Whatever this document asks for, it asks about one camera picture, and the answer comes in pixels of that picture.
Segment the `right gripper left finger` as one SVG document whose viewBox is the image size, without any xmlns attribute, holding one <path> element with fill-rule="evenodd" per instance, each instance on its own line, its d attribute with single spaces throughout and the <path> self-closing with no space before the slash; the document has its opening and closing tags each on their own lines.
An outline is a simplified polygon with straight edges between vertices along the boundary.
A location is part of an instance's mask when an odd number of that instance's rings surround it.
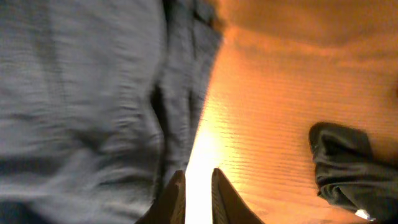
<svg viewBox="0 0 398 224">
<path fill-rule="evenodd" d="M 185 174 L 182 170 L 178 170 L 159 198 L 136 224 L 184 224 L 185 207 Z"/>
</svg>

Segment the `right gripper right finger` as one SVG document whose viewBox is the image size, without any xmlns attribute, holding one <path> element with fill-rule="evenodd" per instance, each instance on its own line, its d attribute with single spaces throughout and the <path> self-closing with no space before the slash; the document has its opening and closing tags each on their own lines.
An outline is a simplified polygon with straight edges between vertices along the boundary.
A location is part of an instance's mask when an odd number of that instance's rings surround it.
<svg viewBox="0 0 398 224">
<path fill-rule="evenodd" d="M 264 224 L 219 168 L 212 173 L 211 200 L 213 224 Z"/>
</svg>

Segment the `navy blue shorts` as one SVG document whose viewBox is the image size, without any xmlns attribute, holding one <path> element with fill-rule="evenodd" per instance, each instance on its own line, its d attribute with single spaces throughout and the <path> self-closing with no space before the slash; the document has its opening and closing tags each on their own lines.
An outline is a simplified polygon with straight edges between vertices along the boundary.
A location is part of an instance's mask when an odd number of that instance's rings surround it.
<svg viewBox="0 0 398 224">
<path fill-rule="evenodd" d="M 187 168 L 208 1 L 1 2 L 1 222 L 137 223 Z"/>
</svg>

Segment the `black patterned sports garment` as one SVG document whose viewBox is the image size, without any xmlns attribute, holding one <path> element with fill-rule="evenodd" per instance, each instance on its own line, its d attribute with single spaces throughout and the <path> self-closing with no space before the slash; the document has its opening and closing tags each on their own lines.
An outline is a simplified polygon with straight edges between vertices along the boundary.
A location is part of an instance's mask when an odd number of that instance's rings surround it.
<svg viewBox="0 0 398 224">
<path fill-rule="evenodd" d="M 308 140 L 320 198 L 370 222 L 397 223 L 397 168 L 374 158 L 366 132 L 319 122 Z"/>
</svg>

